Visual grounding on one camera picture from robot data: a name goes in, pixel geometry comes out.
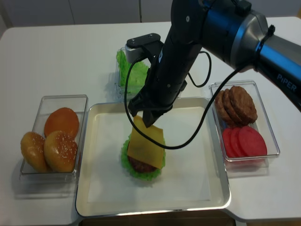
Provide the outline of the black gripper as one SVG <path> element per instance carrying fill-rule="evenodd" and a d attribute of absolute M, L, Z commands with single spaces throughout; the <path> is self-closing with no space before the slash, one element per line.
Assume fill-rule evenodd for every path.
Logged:
<path fill-rule="evenodd" d="M 163 43 L 159 55 L 151 63 L 144 87 L 128 105 L 133 117 L 143 111 L 143 123 L 147 128 L 172 108 L 202 48 L 194 41 L 183 44 L 170 34 Z"/>

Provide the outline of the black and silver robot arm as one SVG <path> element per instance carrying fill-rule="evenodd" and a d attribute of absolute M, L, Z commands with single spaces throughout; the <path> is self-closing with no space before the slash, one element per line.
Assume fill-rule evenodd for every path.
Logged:
<path fill-rule="evenodd" d="M 171 110 L 202 48 L 233 69 L 259 71 L 301 106 L 300 46 L 276 36 L 246 0 L 175 0 L 164 42 L 150 33 L 129 39 L 126 47 L 131 63 L 151 63 L 145 85 L 128 105 L 133 116 L 143 112 L 146 126 Z"/>

